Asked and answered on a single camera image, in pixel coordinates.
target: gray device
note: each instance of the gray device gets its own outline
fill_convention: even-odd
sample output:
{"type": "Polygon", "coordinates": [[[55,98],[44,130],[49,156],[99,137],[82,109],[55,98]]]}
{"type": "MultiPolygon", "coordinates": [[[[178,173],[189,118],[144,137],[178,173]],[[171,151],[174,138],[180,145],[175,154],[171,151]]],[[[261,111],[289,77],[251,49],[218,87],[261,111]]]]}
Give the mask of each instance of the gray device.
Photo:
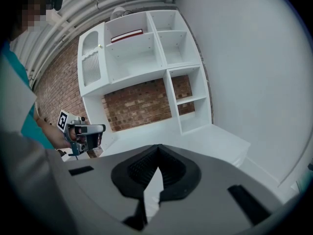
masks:
{"type": "Polygon", "coordinates": [[[55,150],[17,133],[0,133],[0,141],[3,172],[19,200],[57,234],[262,235],[297,204],[282,205],[225,161],[177,147],[149,145],[63,162],[55,150]],[[156,166],[164,191],[147,223],[143,190],[156,166]]]}
{"type": "Polygon", "coordinates": [[[98,147],[101,144],[102,133],[106,130],[104,124],[85,124],[85,118],[73,120],[66,124],[64,130],[65,139],[70,143],[72,154],[69,156],[79,156],[83,152],[98,147]],[[70,137],[70,129],[75,131],[75,140],[70,137]]]}

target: white wall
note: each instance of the white wall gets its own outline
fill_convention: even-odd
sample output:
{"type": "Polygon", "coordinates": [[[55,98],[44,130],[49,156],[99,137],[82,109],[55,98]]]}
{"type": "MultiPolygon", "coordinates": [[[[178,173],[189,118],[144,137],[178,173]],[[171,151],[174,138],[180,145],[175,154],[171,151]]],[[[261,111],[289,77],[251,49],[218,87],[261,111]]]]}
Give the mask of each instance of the white wall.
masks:
{"type": "Polygon", "coordinates": [[[279,185],[313,129],[313,56],[297,17],[284,0],[176,4],[204,56],[215,124],[250,142],[249,162],[279,185]]]}

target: person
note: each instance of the person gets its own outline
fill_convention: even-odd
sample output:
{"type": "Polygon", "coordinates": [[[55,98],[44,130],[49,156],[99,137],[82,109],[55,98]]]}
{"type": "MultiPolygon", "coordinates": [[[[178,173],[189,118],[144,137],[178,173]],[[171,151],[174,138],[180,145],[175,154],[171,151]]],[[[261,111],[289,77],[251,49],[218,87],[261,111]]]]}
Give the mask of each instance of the person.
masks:
{"type": "MultiPolygon", "coordinates": [[[[19,0],[19,3],[16,4],[15,15],[11,15],[14,20],[10,34],[4,40],[1,49],[2,57],[6,58],[28,87],[29,82],[25,67],[20,63],[15,53],[10,50],[10,42],[23,34],[30,26],[34,26],[35,22],[40,20],[40,16],[45,15],[46,6],[49,2],[49,0],[19,0]]],[[[70,148],[70,143],[65,140],[62,131],[38,116],[37,111],[35,111],[35,105],[29,111],[21,133],[25,137],[40,142],[46,149],[70,148]]],[[[73,140],[75,139],[74,130],[70,131],[70,137],[73,140]]]]}

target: black slot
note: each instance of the black slot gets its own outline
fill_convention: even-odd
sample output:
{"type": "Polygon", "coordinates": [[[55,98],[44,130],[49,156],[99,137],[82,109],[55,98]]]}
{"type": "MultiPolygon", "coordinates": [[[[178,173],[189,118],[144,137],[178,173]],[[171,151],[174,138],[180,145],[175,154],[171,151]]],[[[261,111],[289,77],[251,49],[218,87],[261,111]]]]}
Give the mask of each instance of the black slot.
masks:
{"type": "Polygon", "coordinates": [[[229,193],[246,214],[253,225],[257,225],[270,216],[268,212],[243,186],[231,186],[229,193]]]}
{"type": "Polygon", "coordinates": [[[90,165],[88,165],[88,166],[84,166],[84,167],[80,167],[80,168],[72,169],[68,171],[71,176],[76,176],[76,175],[79,175],[79,174],[82,174],[91,170],[93,170],[93,168],[90,165]]]}

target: shelf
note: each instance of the shelf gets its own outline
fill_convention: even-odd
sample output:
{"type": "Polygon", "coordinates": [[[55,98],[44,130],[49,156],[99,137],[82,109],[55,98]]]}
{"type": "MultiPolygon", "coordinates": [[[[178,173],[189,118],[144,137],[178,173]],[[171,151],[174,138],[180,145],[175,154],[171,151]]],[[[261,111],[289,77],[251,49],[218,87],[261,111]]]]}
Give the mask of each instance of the shelf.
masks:
{"type": "Polygon", "coordinates": [[[196,101],[196,100],[203,99],[203,98],[206,98],[206,96],[188,96],[188,97],[176,99],[176,104],[177,105],[185,104],[185,103],[189,103],[189,102],[196,101]]]}
{"type": "Polygon", "coordinates": [[[106,46],[106,67],[111,82],[162,69],[157,40],[153,33],[123,39],[106,46]]]}
{"type": "Polygon", "coordinates": [[[167,65],[198,62],[192,39],[186,31],[160,31],[158,36],[163,48],[167,65]]]}
{"type": "Polygon", "coordinates": [[[110,44],[113,37],[139,29],[142,29],[143,33],[153,32],[146,12],[133,13],[111,20],[105,24],[105,44],[110,44]]]}
{"type": "Polygon", "coordinates": [[[201,119],[198,119],[196,117],[187,118],[185,120],[182,120],[182,121],[180,121],[180,124],[181,124],[181,131],[183,134],[187,134],[191,131],[196,131],[199,128],[202,128],[202,127],[208,125],[208,123],[202,122],[201,119]]]}
{"type": "Polygon", "coordinates": [[[154,11],[150,12],[157,31],[162,30],[184,30],[187,25],[178,11],[154,11]]]}
{"type": "Polygon", "coordinates": [[[193,102],[195,111],[179,117],[182,134],[198,130],[199,128],[211,123],[207,99],[198,99],[193,102]]]}

